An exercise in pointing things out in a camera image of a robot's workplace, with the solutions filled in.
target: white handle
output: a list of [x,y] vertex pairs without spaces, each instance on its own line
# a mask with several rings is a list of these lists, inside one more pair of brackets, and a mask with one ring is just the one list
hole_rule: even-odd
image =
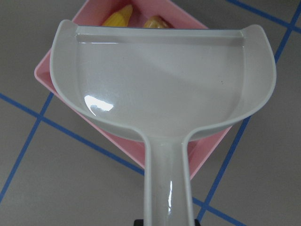
[[150,138],[144,186],[145,226],[194,226],[187,144]]

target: tiled floor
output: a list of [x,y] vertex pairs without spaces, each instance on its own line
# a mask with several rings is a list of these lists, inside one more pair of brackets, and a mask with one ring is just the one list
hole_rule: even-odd
[[[141,169],[33,76],[59,21],[83,2],[1,4],[1,226],[130,226],[143,217]],[[277,62],[271,100],[191,181],[195,217],[203,226],[300,225],[300,0],[174,2],[210,28],[260,24]]]

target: plastic scoop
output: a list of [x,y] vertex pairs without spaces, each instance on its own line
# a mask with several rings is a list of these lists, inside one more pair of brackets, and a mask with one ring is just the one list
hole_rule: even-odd
[[144,225],[193,226],[187,143],[258,111],[276,67],[260,26],[177,30],[62,21],[50,73],[95,125],[146,148]]

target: pink basket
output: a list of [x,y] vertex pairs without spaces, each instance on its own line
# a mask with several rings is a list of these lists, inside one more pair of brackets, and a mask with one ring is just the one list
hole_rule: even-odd
[[[134,7],[133,14],[129,22],[129,26],[131,27],[142,27],[147,18],[158,15],[169,22],[174,28],[207,29],[206,26],[201,24],[199,21],[169,0],[87,0],[74,17],[73,22],[79,25],[101,25],[110,14],[128,3],[131,3]],[[42,85],[60,98],[50,78],[50,51],[51,50],[47,52],[41,62],[37,65],[34,75]],[[105,132],[78,112],[77,114],[144,168],[145,150],[143,143],[123,139]],[[227,128],[224,131],[201,140],[189,142],[188,158],[190,178],[194,177],[196,172],[200,169],[213,150],[224,138],[229,129],[230,128]]]

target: yellow object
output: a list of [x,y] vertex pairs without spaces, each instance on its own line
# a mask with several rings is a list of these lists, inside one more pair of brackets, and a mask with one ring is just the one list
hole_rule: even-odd
[[133,12],[131,4],[124,6],[121,10],[113,13],[102,25],[109,27],[127,27]]
[[169,28],[168,24],[159,16],[152,16],[145,22],[144,28]]

